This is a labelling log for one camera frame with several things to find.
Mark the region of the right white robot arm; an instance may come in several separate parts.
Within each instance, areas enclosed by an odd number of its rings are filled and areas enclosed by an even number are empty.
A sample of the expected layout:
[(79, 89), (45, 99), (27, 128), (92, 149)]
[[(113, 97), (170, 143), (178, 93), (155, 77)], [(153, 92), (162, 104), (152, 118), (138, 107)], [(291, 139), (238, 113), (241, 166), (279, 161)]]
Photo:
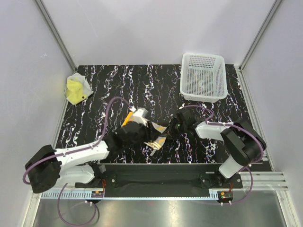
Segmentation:
[(235, 122), (199, 122), (190, 110), (179, 110), (168, 128), (163, 132), (166, 138), (176, 139), (181, 134), (198, 136), (224, 142), (229, 157), (221, 164), (215, 175), (219, 187), (232, 182), (232, 176), (248, 165), (263, 158), (267, 148), (262, 137), (243, 119)]

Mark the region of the orange towel with grey pattern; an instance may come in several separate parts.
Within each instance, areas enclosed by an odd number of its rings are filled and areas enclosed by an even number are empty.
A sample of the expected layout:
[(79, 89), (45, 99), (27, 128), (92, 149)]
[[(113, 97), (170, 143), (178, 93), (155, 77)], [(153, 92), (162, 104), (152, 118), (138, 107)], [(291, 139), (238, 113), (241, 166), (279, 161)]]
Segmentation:
[[(129, 112), (122, 125), (125, 126), (129, 122), (135, 121), (136, 117), (137, 116), (134, 114), (134, 112)], [(154, 127), (154, 129), (156, 130), (156, 132), (155, 132), (156, 138), (150, 142), (145, 142), (145, 144), (147, 146), (149, 146), (150, 148), (152, 148), (150, 156), (153, 156), (158, 150), (160, 150), (163, 147), (163, 145), (166, 141), (166, 135), (164, 135), (163, 133), (167, 129), (167, 127), (158, 125), (154, 122), (151, 122), (151, 123), (152, 123), (152, 126)]]

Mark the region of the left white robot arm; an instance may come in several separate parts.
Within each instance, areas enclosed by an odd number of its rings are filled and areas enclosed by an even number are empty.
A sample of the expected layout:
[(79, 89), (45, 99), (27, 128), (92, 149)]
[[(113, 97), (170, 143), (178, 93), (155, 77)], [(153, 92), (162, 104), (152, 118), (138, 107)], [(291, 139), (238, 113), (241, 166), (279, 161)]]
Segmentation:
[(89, 144), (57, 150), (51, 145), (45, 145), (25, 164), (23, 183), (30, 185), (33, 193), (45, 192), (56, 185), (66, 170), (93, 160), (104, 160), (111, 153), (137, 143), (150, 142), (152, 131), (151, 122), (144, 124), (130, 121)]

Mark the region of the yellow and grey towel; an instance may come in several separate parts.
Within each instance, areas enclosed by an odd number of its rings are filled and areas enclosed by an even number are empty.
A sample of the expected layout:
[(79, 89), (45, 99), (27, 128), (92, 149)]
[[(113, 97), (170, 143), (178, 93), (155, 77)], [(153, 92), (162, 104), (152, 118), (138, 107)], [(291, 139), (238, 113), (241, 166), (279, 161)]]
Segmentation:
[(77, 105), (91, 96), (93, 91), (86, 77), (75, 73), (67, 78), (64, 94), (69, 103)]

